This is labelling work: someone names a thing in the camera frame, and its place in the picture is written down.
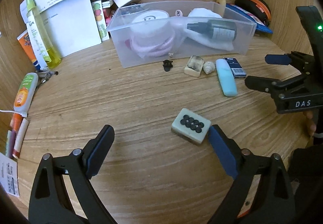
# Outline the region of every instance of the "green bottle cap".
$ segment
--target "green bottle cap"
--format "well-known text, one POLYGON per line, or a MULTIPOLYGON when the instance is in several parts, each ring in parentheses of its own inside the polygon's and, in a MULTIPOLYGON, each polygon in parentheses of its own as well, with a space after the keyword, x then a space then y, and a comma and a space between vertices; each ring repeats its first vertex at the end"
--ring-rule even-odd
POLYGON ((26 0, 27 11, 30 11, 32 8, 36 7, 34 0, 26 0))

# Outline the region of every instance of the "black hair clip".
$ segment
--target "black hair clip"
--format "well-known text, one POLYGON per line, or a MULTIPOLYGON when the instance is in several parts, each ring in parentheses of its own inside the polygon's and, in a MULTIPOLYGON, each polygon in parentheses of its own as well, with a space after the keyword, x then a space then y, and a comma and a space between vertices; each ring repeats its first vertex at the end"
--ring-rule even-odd
POLYGON ((165 72, 169 72, 171 70, 171 68, 173 67, 172 62, 173 61, 170 61, 170 60, 163 61, 163 67, 165 72))

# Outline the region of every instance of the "lotion bottle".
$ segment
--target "lotion bottle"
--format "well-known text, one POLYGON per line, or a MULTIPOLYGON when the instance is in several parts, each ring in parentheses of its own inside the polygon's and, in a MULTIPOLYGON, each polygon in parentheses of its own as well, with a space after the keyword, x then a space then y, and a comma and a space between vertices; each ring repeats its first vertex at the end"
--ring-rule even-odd
POLYGON ((28 109, 30 107, 31 100, 38 83, 38 74, 28 73, 22 80, 19 87, 15 103, 14 110, 22 114, 23 117, 27 117, 28 109))
POLYGON ((27 4, 27 18, 28 25, 31 28, 32 35, 38 49, 43 56, 49 68, 53 69, 61 63, 61 58, 58 50, 53 46, 47 31, 45 29, 43 20, 40 16, 39 10, 35 5, 34 0, 26 0, 27 4))

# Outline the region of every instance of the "yellow bottle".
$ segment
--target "yellow bottle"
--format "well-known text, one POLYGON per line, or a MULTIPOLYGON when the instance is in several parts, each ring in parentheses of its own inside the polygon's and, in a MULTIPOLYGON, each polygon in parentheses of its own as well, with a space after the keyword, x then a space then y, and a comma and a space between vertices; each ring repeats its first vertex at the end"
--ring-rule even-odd
POLYGON ((53 46, 34 0, 26 0, 27 18, 32 35, 48 67, 53 69, 61 63, 58 50, 53 46))

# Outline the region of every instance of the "small soap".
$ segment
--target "small soap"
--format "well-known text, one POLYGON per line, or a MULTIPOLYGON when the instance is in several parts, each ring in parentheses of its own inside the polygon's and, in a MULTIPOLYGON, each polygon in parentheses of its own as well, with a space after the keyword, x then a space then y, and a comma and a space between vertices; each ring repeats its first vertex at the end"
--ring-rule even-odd
POLYGON ((192 143, 201 144, 210 126, 210 120, 183 108, 172 123, 172 131, 192 143))
POLYGON ((225 96, 233 97, 238 94, 235 78, 226 60, 217 59, 215 62, 220 85, 225 96))
POLYGON ((204 60, 199 56, 191 56, 184 69, 184 73, 194 77, 200 77, 204 60))

